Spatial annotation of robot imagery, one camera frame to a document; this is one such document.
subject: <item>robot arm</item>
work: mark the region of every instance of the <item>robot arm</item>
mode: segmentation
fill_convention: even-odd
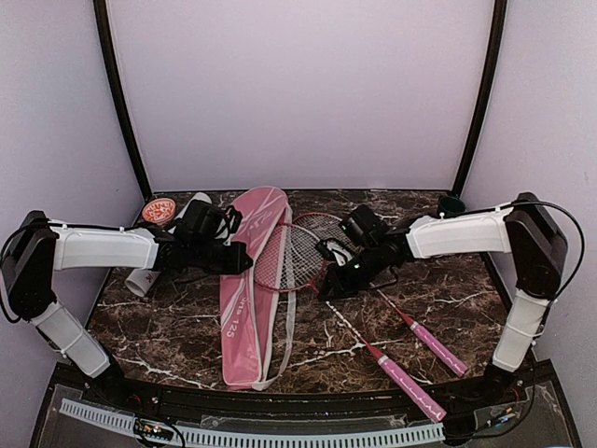
[[[492,211],[457,217],[419,217],[390,228],[361,205],[340,226],[353,243],[365,249],[327,270],[321,298],[350,297],[388,266],[405,261],[468,252],[512,253],[518,281],[516,295],[493,365],[513,372],[538,336],[544,315],[562,280],[566,239],[532,193]]]
[[[181,270],[200,267],[209,273],[238,274],[253,261],[243,243],[231,243],[241,220],[203,201],[192,201],[170,231],[157,226],[109,230],[72,226],[30,212],[20,232],[2,254],[3,300],[95,380],[104,392],[119,393],[122,371],[116,361],[73,317],[51,288],[53,271],[78,267],[128,267]]]

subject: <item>black pole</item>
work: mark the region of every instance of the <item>black pole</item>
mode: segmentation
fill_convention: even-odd
[[[475,150],[477,149],[477,143],[479,142],[483,121],[485,120],[487,104],[489,103],[489,97],[492,92],[495,67],[497,66],[497,57],[502,42],[502,33],[504,32],[506,7],[507,0],[495,0],[495,3],[493,4],[492,29],[489,34],[489,43],[487,45],[485,65],[483,66],[483,75],[479,86],[479,95],[477,96],[477,103],[475,104],[475,112],[473,113],[473,119],[470,123],[470,129],[468,130],[463,157],[460,160],[458,173],[454,179],[454,185],[451,188],[451,192],[458,196],[462,194],[465,187],[466,178],[468,177],[470,166],[475,157]]]
[[[114,101],[114,108],[120,123],[122,137],[124,144],[127,147],[129,158],[131,159],[132,169],[137,178],[137,184],[145,199],[152,195],[151,187],[149,186],[149,179],[147,179],[146,169],[141,160],[141,153],[137,146],[137,141],[134,138],[132,131],[131,117],[129,117],[129,110],[124,99],[124,90],[120,82],[120,74],[118,73],[118,65],[116,62],[116,53],[114,52],[114,42],[112,41],[112,33],[110,32],[110,21],[108,19],[108,11],[105,0],[93,0],[93,8],[95,9],[95,21],[97,22],[97,32],[100,35],[100,44],[102,46],[102,54],[104,55],[105,72],[108,76],[108,83],[112,91],[112,100]]]

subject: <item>marble surface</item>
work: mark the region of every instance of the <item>marble surface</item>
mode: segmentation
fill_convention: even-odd
[[[240,192],[209,193],[226,206]],[[327,212],[342,216],[361,203],[388,222],[435,211],[434,191],[301,190],[287,192],[294,216]],[[169,194],[178,209],[192,193]],[[164,385],[225,390],[216,276],[201,271],[164,273],[147,297],[124,286],[129,270],[115,269],[90,320],[90,331],[112,351],[128,377]],[[385,294],[424,324],[466,363],[465,377],[482,375],[491,359],[506,310],[478,255],[405,264]],[[297,295],[295,341],[288,368],[271,393],[343,393],[396,388],[367,349],[310,290]],[[421,384],[457,380],[401,322],[377,291],[336,301],[338,310]],[[271,373],[284,351],[285,297],[276,317]]]

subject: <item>pink grip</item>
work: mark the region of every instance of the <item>pink grip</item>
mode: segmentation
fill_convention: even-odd
[[[397,364],[389,357],[381,357],[378,360],[383,371],[385,371],[390,378],[392,378],[397,385],[412,399],[412,401],[419,406],[419,409],[424,412],[434,422],[439,423],[442,418],[446,416],[446,411],[439,406],[434,400],[417,385],[409,375],[400,369]]]
[[[431,334],[423,325],[417,323],[413,324],[412,331],[417,337],[427,344],[436,356],[446,364],[451,371],[456,373],[459,377],[463,376],[468,371],[468,366],[458,359],[450,350],[443,346],[433,334]]]

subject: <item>pink racket bag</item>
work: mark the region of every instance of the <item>pink racket bag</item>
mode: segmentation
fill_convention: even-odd
[[[243,214],[243,220],[232,241],[246,243],[247,253],[254,261],[257,261],[263,251],[276,224],[292,222],[288,199],[280,189],[251,189],[239,196],[233,205]],[[280,249],[281,266],[284,261],[284,248]],[[241,275],[220,277],[222,373],[224,382],[233,389],[252,387],[263,390],[273,381],[268,380],[268,371],[279,293],[256,287],[254,269],[255,267]],[[292,306],[288,306],[286,353],[276,378],[284,370],[289,358],[295,306],[295,301]]]

